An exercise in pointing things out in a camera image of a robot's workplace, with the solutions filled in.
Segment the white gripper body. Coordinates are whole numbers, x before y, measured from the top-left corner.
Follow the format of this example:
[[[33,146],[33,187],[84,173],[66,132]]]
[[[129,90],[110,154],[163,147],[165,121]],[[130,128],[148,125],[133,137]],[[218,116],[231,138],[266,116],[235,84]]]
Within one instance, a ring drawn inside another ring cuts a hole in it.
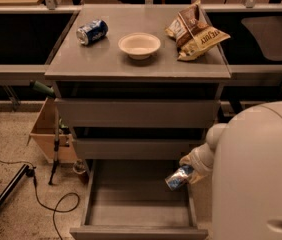
[[[193,150],[193,168],[200,176],[207,176],[213,170],[214,152],[207,143]]]

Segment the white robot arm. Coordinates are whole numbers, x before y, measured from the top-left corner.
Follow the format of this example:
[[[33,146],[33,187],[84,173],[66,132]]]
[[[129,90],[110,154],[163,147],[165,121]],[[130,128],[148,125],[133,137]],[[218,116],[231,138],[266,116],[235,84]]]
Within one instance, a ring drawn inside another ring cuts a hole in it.
[[[282,240],[282,101],[214,125],[180,163],[212,176],[213,240]]]

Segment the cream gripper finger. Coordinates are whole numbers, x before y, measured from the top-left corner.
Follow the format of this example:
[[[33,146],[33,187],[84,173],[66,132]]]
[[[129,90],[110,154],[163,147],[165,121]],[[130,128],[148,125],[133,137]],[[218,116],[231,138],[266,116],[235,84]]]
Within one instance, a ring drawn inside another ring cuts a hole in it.
[[[180,161],[179,161],[179,165],[183,166],[183,165],[192,165],[192,157],[190,154],[187,154],[185,156],[183,156]]]
[[[196,184],[197,182],[201,181],[203,176],[199,174],[197,171],[193,171],[189,177],[190,184]]]

